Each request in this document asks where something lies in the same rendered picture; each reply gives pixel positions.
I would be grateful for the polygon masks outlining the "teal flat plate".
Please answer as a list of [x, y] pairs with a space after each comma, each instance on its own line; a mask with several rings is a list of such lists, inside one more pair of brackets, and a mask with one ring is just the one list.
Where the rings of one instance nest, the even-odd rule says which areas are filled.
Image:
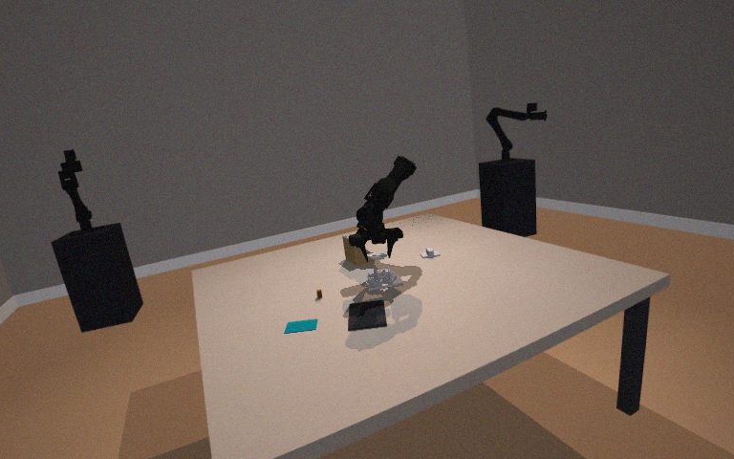
[[285, 333], [315, 330], [317, 318], [288, 322]]

